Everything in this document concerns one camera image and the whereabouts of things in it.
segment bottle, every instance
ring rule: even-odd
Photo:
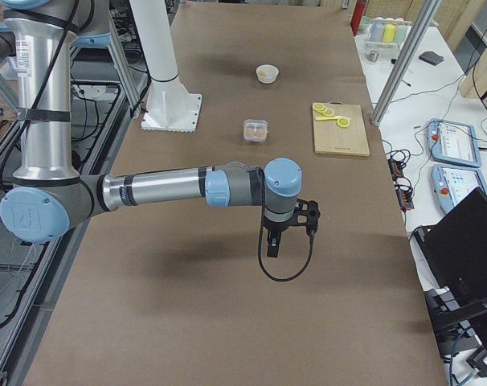
[[[372,27],[370,27],[370,40],[372,40],[372,35],[374,35],[374,31],[376,30],[378,25],[383,24],[383,22],[380,22],[379,20],[384,20],[384,19],[379,16],[379,17],[375,18],[374,22],[372,22]]]
[[[396,26],[394,42],[399,44],[404,43],[404,40],[406,40],[406,35],[407,35],[407,25]]]
[[[391,43],[394,41],[395,27],[393,24],[387,24],[383,33],[383,42]]]
[[[383,23],[379,22],[378,26],[374,29],[374,34],[370,35],[370,40],[372,42],[380,42],[383,39],[384,33],[385,33],[385,26]]]

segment yellow bottle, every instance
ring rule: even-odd
[[[394,41],[395,27],[393,24],[387,24],[383,33],[383,42],[391,43]]]

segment black clamp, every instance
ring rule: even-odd
[[[19,121],[70,122],[69,111],[19,108],[17,115]]]

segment white table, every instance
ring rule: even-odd
[[[387,48],[366,47],[365,39],[365,35],[358,35],[355,38],[355,42],[363,72],[366,76],[370,99],[375,103],[379,99],[381,91],[393,68],[391,59],[397,58],[399,51]],[[379,59],[375,63],[371,63],[366,59],[366,54],[373,49],[379,51]],[[434,51],[442,55],[444,62],[437,66],[432,66],[419,60],[419,55],[424,51]],[[402,83],[394,96],[394,100],[416,92],[436,90],[458,80],[460,76],[463,76],[463,71],[451,50],[436,27],[430,27],[403,78],[411,84],[411,87]],[[478,99],[465,99],[459,92],[456,94],[460,82],[461,80],[458,80],[455,84],[439,92],[411,96],[404,101],[391,104],[379,126],[383,139],[389,141],[394,150],[408,149],[413,154],[422,153],[418,157],[412,157],[406,169],[404,169],[404,174],[413,184],[417,180],[420,168],[425,163],[425,167],[420,173],[420,181],[415,189],[415,210],[407,212],[406,229],[408,232],[411,232],[419,225],[436,224],[444,217],[444,213],[440,210],[436,195],[433,191],[430,175],[431,166],[441,162],[435,162],[431,159],[426,163],[429,158],[426,130],[420,132],[417,136],[423,145],[423,149],[417,143],[414,133],[424,128],[430,119],[443,118],[449,107],[449,102],[456,95],[445,119],[474,125],[477,137],[486,138],[485,134],[481,131],[480,123],[487,118],[487,111]],[[483,127],[487,131],[487,120],[483,122]],[[480,146],[487,146],[487,143],[481,142]],[[385,144],[385,150],[390,150],[387,144]],[[487,183],[487,152],[481,152],[481,160],[481,171]],[[411,250],[417,264],[419,279],[424,291],[431,288],[438,288],[436,280],[432,276],[424,260],[424,256],[414,240],[411,242]],[[459,380],[463,380],[470,373],[470,366],[464,360],[472,352],[464,351],[454,359],[452,370]],[[445,365],[444,368],[448,372],[448,366]],[[467,384],[470,386],[487,386],[487,378],[480,379],[475,377]]]

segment white pillar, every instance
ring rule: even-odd
[[[142,129],[194,132],[202,96],[182,85],[164,0],[130,0],[152,76]]]

